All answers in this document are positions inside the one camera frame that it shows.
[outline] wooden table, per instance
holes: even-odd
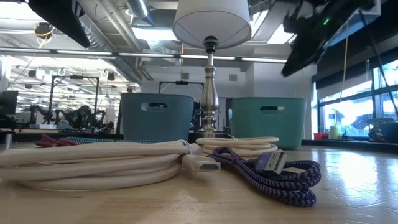
[[[287,154],[322,165],[312,208],[284,205],[229,171],[183,170],[158,184],[98,192],[49,192],[0,179],[0,223],[398,223],[396,155],[313,146]]]

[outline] usb connector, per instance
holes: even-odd
[[[261,154],[256,161],[256,172],[275,172],[280,174],[286,163],[286,153],[278,149],[275,152]]]
[[[220,163],[214,159],[192,154],[182,157],[182,165],[192,172],[214,172],[220,170]]]

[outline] white lampshade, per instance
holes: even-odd
[[[208,36],[218,39],[219,49],[242,44],[251,38],[248,0],[179,0],[173,32],[200,48]]]

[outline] teal basket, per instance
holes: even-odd
[[[307,101],[300,98],[237,98],[230,113],[236,138],[275,136],[280,149],[301,146]]]
[[[124,140],[188,140],[192,97],[123,93],[121,106]]]

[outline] coiled cable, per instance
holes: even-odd
[[[16,149],[0,154],[0,178],[45,190],[117,189],[172,178],[180,171],[181,165],[177,162],[180,156],[192,154],[193,157],[200,153],[200,146],[185,141],[102,142]],[[184,161],[189,167],[195,167],[190,163],[201,165],[201,158],[209,160],[195,156],[194,159],[184,158]]]
[[[230,147],[236,154],[243,157],[258,157],[265,152],[274,152],[278,147],[273,142],[279,141],[277,137],[260,138],[200,138],[196,143],[202,147],[206,154],[212,154],[218,147]]]
[[[321,179],[320,165],[315,161],[286,162],[286,168],[304,170],[301,173],[282,171],[280,175],[272,172],[255,172],[255,160],[244,160],[227,147],[216,148],[208,157],[221,163],[222,168],[230,167],[241,174],[253,187],[288,205],[311,207],[317,198],[309,189]]]

